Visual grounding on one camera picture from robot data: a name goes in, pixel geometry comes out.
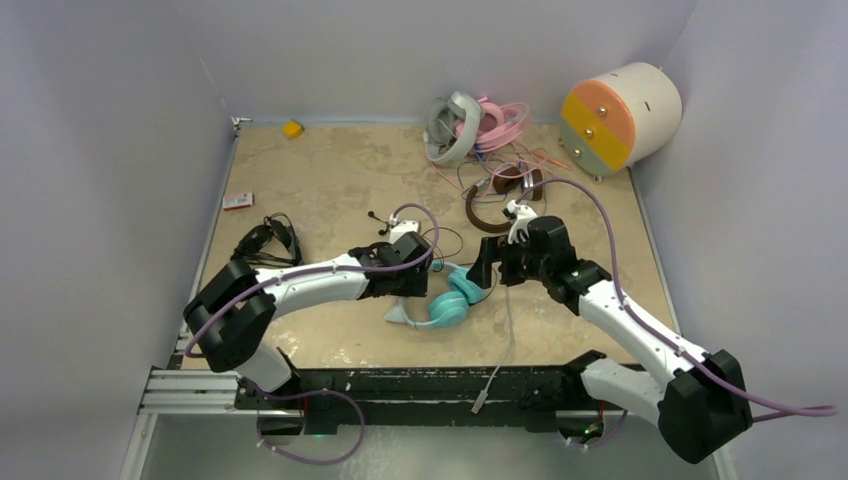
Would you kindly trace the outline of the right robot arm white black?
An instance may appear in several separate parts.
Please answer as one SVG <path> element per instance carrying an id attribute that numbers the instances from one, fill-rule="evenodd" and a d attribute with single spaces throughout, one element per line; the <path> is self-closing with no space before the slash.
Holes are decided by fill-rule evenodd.
<path id="1" fill-rule="evenodd" d="M 487 288 L 493 267 L 505 286 L 539 282 L 640 364 L 634 371 L 599 358 L 565 375 L 561 392 L 569 404 L 611 402 L 655 425 L 670 449 L 692 464 L 752 427 L 738 360 L 725 350 L 706 351 L 650 315 L 607 270 L 577 256 L 561 219 L 521 219 L 508 234 L 482 238 L 467 278 Z"/>

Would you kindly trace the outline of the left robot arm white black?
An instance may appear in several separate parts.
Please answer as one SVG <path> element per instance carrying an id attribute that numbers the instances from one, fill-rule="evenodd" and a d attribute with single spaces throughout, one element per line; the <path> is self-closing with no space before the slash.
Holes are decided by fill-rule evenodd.
<path id="1" fill-rule="evenodd" d="M 297 399 L 298 375 L 288 356 L 265 340 L 271 323 L 326 303 L 423 297 L 433 251 L 420 234 L 406 232 L 392 242 L 286 269 L 232 260 L 183 311 L 192 333 L 185 355 L 204 360 L 215 373 L 238 373 L 272 408 L 287 408 Z"/>

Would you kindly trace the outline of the teal white cat headphones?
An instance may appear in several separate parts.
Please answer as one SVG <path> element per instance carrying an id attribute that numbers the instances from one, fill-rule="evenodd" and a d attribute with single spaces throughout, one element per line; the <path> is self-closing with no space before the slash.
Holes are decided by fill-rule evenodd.
<path id="1" fill-rule="evenodd" d="M 486 298 L 486 293 L 474 282 L 466 278 L 468 269 L 442 259 L 431 262 L 433 272 L 447 272 L 449 290 L 433 299 L 427 308 L 428 319 L 423 322 L 414 320 L 408 313 L 405 297 L 397 297 L 384 314 L 383 319 L 390 323 L 404 324 L 415 330 L 434 330 L 452 328 L 460 325 L 468 315 L 470 308 Z"/>

